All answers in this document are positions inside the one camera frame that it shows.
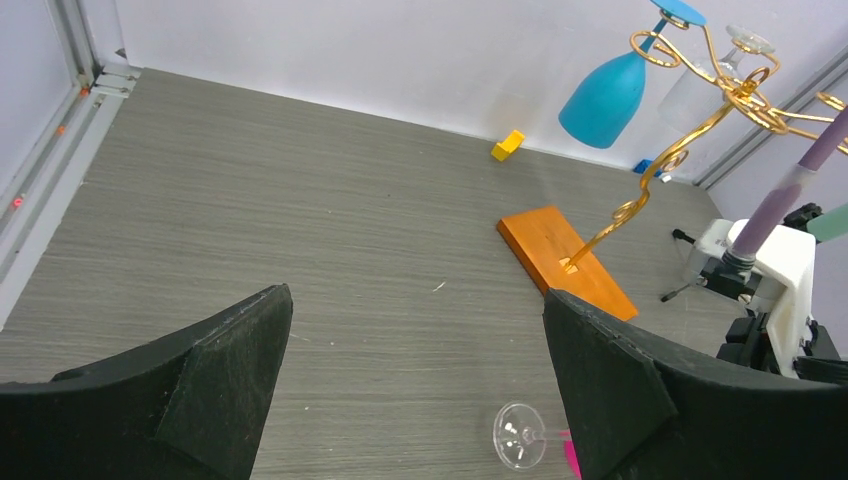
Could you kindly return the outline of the blue wine glass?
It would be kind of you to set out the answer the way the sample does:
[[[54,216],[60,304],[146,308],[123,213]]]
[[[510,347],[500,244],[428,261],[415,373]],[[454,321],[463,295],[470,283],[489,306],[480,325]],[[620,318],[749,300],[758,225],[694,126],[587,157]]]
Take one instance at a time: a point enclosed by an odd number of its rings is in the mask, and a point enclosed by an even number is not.
[[[559,124],[580,143],[596,149],[611,147],[641,105],[647,65],[675,68],[682,63],[672,52],[667,53],[667,61],[650,55],[651,48],[664,48],[660,35],[667,25],[686,30],[707,24],[703,14],[683,1],[655,1],[653,4],[660,13],[655,27],[635,33],[630,40],[630,52],[591,71],[560,110]]]

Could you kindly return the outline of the clear flute glass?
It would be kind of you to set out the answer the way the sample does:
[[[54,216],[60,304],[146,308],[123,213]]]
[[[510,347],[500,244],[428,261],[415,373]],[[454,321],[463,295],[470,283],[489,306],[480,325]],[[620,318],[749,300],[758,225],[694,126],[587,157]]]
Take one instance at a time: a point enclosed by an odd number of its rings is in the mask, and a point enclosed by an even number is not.
[[[507,403],[493,421],[494,451],[506,467],[517,472],[535,467],[549,443],[563,447],[570,439],[568,428],[548,428],[539,412],[526,403]]]

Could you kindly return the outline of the pink wine glass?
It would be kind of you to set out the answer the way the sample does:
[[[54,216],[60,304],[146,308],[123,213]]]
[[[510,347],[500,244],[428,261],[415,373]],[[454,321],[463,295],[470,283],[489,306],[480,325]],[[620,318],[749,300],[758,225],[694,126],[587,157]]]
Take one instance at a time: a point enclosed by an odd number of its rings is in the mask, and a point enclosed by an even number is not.
[[[581,479],[582,475],[579,467],[579,461],[577,459],[575,444],[571,436],[571,431],[562,431],[561,438],[563,439],[563,452],[568,466],[572,470],[576,478]]]

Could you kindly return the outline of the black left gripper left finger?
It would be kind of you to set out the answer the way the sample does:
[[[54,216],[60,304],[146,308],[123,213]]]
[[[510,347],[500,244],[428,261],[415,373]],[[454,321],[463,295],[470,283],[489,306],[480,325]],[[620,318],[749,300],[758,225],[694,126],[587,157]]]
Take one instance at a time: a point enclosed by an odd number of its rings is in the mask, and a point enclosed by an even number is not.
[[[5,479],[246,479],[293,316],[272,285],[43,383],[1,387]]]

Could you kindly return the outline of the clear wine glass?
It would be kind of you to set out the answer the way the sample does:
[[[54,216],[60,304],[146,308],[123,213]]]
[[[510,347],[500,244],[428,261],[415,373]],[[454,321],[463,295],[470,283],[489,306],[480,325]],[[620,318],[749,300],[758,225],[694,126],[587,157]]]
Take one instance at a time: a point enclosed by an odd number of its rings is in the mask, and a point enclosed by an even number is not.
[[[725,75],[742,80],[739,64],[746,55],[775,52],[775,47],[768,40],[746,27],[730,24],[725,30],[734,45],[732,50],[717,60],[720,71]],[[684,68],[684,73],[660,102],[658,112],[671,128],[687,133],[723,104],[724,95],[718,87]]]

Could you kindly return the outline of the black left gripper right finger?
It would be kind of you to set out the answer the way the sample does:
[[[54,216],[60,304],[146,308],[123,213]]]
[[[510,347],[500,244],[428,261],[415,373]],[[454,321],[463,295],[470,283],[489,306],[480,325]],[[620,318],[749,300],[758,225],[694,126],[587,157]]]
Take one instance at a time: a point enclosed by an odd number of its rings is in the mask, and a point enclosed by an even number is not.
[[[549,290],[543,324],[586,479],[843,479],[847,390],[735,365]]]

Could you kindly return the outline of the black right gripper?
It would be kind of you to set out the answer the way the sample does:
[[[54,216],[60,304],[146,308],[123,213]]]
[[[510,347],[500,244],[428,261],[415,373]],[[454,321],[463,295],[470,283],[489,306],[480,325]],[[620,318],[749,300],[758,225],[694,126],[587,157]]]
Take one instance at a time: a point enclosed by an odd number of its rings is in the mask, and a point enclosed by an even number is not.
[[[754,370],[780,374],[777,356],[769,340],[766,326],[768,314],[737,318],[725,335],[716,357]],[[801,353],[791,360],[790,373],[799,379],[847,384],[847,361],[839,356],[827,329],[816,320],[808,319],[810,338],[802,337]]]

